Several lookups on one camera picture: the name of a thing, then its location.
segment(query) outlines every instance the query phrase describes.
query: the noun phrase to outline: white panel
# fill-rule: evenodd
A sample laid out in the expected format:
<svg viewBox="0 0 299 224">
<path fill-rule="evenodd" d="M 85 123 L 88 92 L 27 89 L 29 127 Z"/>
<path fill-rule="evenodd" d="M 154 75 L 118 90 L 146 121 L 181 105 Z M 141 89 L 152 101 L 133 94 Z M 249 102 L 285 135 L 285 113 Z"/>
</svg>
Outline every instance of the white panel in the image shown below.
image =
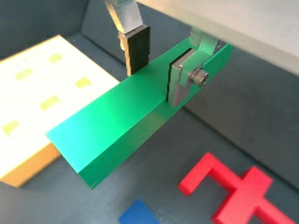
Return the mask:
<svg viewBox="0 0 299 224">
<path fill-rule="evenodd" d="M 299 75 L 297 0 L 137 0 Z"/>
</svg>

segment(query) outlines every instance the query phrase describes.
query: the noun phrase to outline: yellow board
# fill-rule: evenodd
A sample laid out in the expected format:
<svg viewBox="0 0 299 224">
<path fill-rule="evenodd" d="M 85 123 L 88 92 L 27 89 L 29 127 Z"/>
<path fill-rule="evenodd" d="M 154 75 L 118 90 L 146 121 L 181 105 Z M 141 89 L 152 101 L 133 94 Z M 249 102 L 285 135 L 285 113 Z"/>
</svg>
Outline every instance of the yellow board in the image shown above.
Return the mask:
<svg viewBox="0 0 299 224">
<path fill-rule="evenodd" d="M 60 153 L 49 143 L 36 154 L 0 179 L 9 186 L 19 187 L 58 157 Z"/>
<path fill-rule="evenodd" d="M 0 61 L 0 181 L 21 186 L 60 153 L 45 133 L 117 80 L 56 36 Z"/>
</svg>

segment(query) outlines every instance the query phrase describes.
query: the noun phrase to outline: gray surface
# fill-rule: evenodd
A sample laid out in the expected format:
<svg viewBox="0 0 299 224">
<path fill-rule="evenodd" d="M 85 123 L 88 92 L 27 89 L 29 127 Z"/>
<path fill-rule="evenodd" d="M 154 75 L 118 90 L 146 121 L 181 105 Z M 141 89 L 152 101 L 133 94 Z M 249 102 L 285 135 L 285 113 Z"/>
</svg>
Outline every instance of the gray surface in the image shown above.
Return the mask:
<svg viewBox="0 0 299 224">
<path fill-rule="evenodd" d="M 189 36 L 190 27 L 142 5 L 140 5 L 138 9 L 144 24 L 150 26 L 149 59 L 153 60 Z M 89 0 L 81 33 L 110 55 L 113 55 L 120 61 L 125 62 L 124 52 L 118 47 L 117 28 L 110 16 L 108 15 L 104 1 Z"/>
<path fill-rule="evenodd" d="M 0 0 L 0 59 L 49 37 L 70 35 L 89 0 Z"/>
<path fill-rule="evenodd" d="M 241 52 L 186 108 L 299 189 L 299 79 Z"/>
<path fill-rule="evenodd" d="M 176 188 L 206 151 L 237 174 L 256 164 L 181 110 L 93 191 L 62 158 L 22 189 L 0 184 L 0 223 L 114 224 L 136 199 L 161 224 L 210 223 L 224 190 L 210 178 L 190 197 Z M 299 222 L 299 193 L 273 178 L 265 197 Z"/>
</svg>

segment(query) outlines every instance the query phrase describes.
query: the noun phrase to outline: metal bracket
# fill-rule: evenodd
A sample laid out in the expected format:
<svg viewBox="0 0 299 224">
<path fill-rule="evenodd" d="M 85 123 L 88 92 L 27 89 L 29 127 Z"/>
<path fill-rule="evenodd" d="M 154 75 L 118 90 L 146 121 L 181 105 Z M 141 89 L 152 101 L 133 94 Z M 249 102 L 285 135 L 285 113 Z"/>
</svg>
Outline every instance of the metal bracket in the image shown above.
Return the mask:
<svg viewBox="0 0 299 224">
<path fill-rule="evenodd" d="M 194 50 L 184 52 L 169 66 L 166 101 L 173 107 L 186 98 L 192 84 L 202 87 L 206 83 L 209 74 L 202 70 L 202 64 L 225 45 L 194 28 L 190 29 L 189 41 Z"/>
<path fill-rule="evenodd" d="M 134 0 L 105 0 L 105 4 L 118 30 L 126 75 L 130 75 L 148 64 L 150 29 L 142 23 Z"/>
</svg>

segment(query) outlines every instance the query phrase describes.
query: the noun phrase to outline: dark gray table surface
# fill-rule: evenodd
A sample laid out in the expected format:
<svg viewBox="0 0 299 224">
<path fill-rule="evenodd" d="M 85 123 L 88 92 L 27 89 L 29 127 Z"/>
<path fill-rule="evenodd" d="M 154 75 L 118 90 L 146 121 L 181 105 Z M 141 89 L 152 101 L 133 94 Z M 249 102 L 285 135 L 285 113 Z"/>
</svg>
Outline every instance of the dark gray table surface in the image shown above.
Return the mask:
<svg viewBox="0 0 299 224">
<path fill-rule="evenodd" d="M 124 65 L 80 34 L 69 42 L 120 80 L 125 78 Z M 0 183 L 0 223 L 114 224 L 137 199 L 162 224 L 210 223 L 225 191 L 210 178 L 190 197 L 176 187 L 206 151 L 237 175 L 256 165 L 273 178 L 265 197 L 299 222 L 299 192 L 182 109 L 93 191 L 62 158 L 22 188 Z M 253 218 L 250 223 L 260 222 Z"/>
</svg>

